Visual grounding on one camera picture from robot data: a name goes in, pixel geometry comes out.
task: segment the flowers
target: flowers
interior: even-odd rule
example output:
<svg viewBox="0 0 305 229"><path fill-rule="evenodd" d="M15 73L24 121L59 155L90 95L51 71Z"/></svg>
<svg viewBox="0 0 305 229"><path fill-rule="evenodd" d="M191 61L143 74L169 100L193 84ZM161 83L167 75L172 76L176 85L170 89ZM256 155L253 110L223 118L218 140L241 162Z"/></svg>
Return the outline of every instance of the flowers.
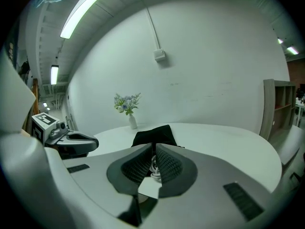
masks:
<svg viewBox="0 0 305 229"><path fill-rule="evenodd" d="M120 113L126 111L126 115L132 115L133 109L137 109L137 105L139 104L140 94L136 94L135 96L125 96L121 97L118 94L115 94L114 97L114 108L117 109Z"/></svg>

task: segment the fluorescent light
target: fluorescent light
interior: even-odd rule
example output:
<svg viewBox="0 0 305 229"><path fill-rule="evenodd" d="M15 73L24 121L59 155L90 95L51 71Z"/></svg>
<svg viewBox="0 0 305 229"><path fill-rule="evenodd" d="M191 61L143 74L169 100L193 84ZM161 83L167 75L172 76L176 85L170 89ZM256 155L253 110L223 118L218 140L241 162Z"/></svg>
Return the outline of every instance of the fluorescent light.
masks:
<svg viewBox="0 0 305 229"><path fill-rule="evenodd" d="M51 85L57 83L58 65L52 65L51 67Z"/></svg>
<svg viewBox="0 0 305 229"><path fill-rule="evenodd" d="M97 0L79 0L78 3L73 8L70 13L63 29L61 31L61 37L69 39L80 22L81 18L87 12L87 10L96 2Z"/></svg>
<svg viewBox="0 0 305 229"><path fill-rule="evenodd" d="M287 50L292 52L294 55L299 54L299 52L297 50L295 50L293 47L289 47L289 48L287 48Z"/></svg>

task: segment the flower vase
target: flower vase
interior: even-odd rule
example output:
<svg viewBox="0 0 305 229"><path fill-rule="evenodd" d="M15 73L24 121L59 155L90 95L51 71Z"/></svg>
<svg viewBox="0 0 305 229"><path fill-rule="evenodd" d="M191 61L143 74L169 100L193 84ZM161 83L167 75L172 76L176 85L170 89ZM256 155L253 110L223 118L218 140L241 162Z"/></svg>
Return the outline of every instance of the flower vase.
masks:
<svg viewBox="0 0 305 229"><path fill-rule="evenodd" d="M129 124L131 129L136 129L138 128L137 122L135 121L135 118L132 114L129 115Z"/></svg>

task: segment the white table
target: white table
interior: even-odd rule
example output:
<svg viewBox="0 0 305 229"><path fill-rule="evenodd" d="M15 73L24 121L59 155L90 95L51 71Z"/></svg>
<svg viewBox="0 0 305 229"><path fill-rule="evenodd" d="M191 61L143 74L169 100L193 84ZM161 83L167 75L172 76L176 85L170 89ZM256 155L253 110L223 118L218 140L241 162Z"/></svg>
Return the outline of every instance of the white table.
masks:
<svg viewBox="0 0 305 229"><path fill-rule="evenodd" d="M303 110L305 109L305 105L301 103L301 101L296 101L295 105L297 107L299 107L299 113L297 115L297 119L296 119L296 126L299 126L299 123L301 121L302 115L303 115Z"/></svg>
<svg viewBox="0 0 305 229"><path fill-rule="evenodd" d="M132 130L129 126L119 127L96 134L99 147L88 156L119 151L132 146L138 131L147 131L167 125L139 125ZM221 158L234 165L270 192L278 185L282 165L274 148L259 135L236 127L221 125L169 123L177 145L199 153ZM146 177L139 193L158 198L161 184Z"/></svg>

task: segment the ceiling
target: ceiling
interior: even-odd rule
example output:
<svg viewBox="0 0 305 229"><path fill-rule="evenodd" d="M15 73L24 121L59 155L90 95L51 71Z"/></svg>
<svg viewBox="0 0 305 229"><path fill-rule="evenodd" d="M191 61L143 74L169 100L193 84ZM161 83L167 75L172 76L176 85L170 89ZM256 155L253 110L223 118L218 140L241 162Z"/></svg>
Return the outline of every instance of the ceiling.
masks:
<svg viewBox="0 0 305 229"><path fill-rule="evenodd" d="M250 0L270 21L276 35L281 38L287 61L305 57L305 46L298 30L285 9L276 0ZM30 62L34 77L39 79L41 101L52 101L56 93L64 93L68 86L70 73L82 48L94 33L117 13L138 2L138 0L98 0L86 12L70 39L60 37L61 30L78 0L62 0L44 4L37 16L36 58ZM293 45L299 55L286 50ZM51 65L58 64L58 84L50 85Z"/></svg>

